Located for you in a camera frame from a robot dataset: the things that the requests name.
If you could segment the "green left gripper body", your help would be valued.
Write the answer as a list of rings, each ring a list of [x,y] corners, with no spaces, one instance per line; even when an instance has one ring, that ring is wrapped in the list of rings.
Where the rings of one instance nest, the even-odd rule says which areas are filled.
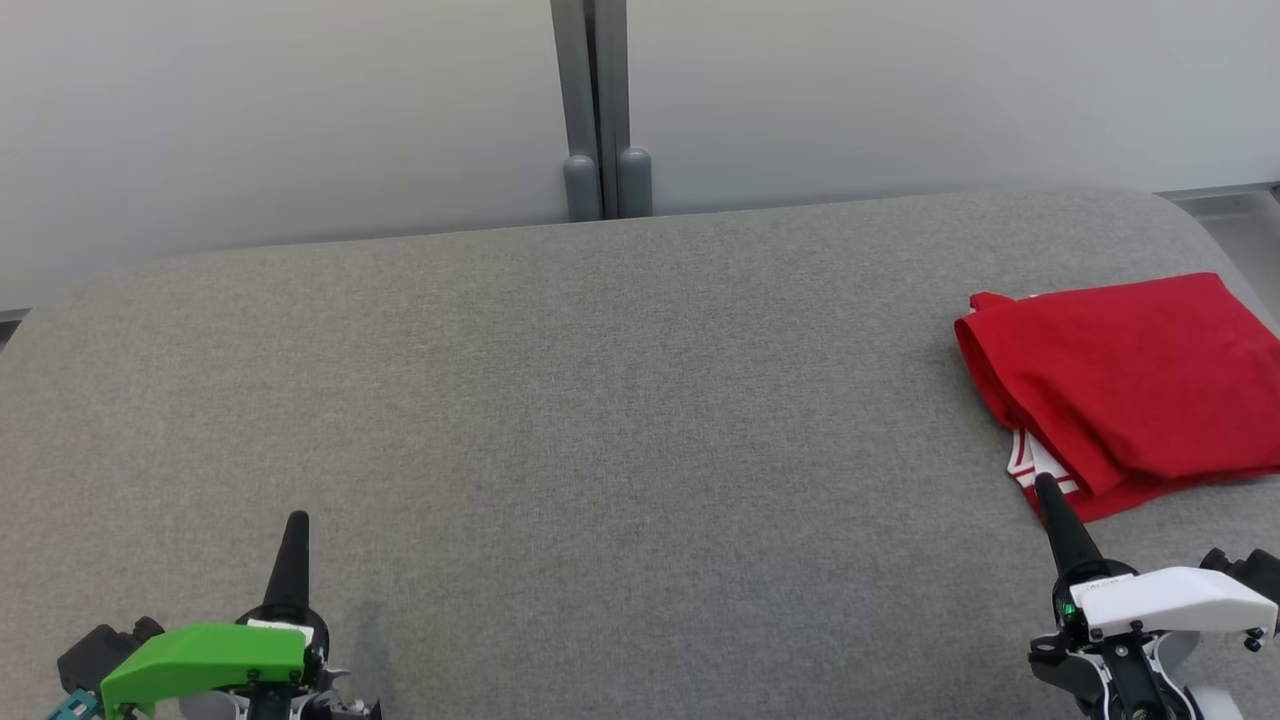
[[[182,626],[105,676],[99,715],[154,719],[175,701],[184,719],[380,719],[380,702],[355,697],[349,673],[329,667],[325,639],[319,621]]]

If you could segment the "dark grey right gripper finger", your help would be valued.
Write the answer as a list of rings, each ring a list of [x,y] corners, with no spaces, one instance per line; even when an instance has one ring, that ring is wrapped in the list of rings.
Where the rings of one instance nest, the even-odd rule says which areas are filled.
[[[1070,587],[1108,577],[1106,559],[1066,501],[1059,480],[1051,474],[1038,474],[1034,491],[1057,568],[1059,584]]]

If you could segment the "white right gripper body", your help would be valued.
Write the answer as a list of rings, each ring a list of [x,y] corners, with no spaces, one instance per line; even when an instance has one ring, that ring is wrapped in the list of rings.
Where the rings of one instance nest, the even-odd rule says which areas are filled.
[[[1028,662],[1089,719],[1240,719],[1229,692],[1174,673],[1204,633],[1240,634],[1257,652],[1277,624],[1276,602],[1197,568],[1093,579],[1056,593],[1053,609],[1059,630],[1030,643]]]

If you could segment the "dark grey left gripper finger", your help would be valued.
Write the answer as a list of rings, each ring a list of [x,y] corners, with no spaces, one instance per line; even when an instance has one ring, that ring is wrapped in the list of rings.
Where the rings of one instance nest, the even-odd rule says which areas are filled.
[[[310,626],[310,518],[293,511],[285,523],[261,602],[261,619]]]

